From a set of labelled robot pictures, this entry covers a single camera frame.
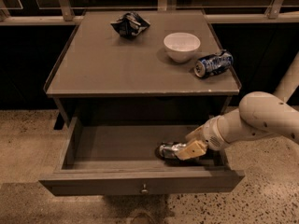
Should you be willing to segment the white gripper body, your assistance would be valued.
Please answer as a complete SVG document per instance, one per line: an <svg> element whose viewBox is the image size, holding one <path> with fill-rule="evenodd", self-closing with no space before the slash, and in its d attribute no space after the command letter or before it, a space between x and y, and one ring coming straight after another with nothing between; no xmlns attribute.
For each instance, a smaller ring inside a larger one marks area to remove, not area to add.
<svg viewBox="0 0 299 224"><path fill-rule="evenodd" d="M209 149L215 151L220 151L230 146L230 144L222 137L218 128L218 121L220 118L220 116L214 117L208 120L202 127L204 142L208 145Z"/></svg>

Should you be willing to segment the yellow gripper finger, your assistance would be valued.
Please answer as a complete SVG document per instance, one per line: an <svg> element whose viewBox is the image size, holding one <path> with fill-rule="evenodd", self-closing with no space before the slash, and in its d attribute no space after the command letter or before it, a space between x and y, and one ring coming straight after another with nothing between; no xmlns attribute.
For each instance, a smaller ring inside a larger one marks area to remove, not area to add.
<svg viewBox="0 0 299 224"><path fill-rule="evenodd" d="M203 132L202 132L202 126L196 128L195 130L193 130L192 132L188 133L185 136L185 139L187 141L192 141L192 140L199 140L202 141L203 140Z"/></svg>
<svg viewBox="0 0 299 224"><path fill-rule="evenodd" d="M200 157L206 154L207 145L203 141L192 140L181 147L177 152L176 156L180 160L189 160L192 158Z"/></svg>

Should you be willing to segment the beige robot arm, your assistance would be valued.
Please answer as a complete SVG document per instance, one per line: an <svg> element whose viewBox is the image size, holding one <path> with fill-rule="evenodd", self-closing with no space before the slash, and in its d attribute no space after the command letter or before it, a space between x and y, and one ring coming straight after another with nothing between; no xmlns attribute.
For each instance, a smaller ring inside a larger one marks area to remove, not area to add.
<svg viewBox="0 0 299 224"><path fill-rule="evenodd" d="M186 136L187 143L175 152L180 160L223 150L233 142L279 134L299 144L299 112L287 104L299 84L299 54L296 54L274 94L255 91L245 95L239 107L217 116Z"/></svg>

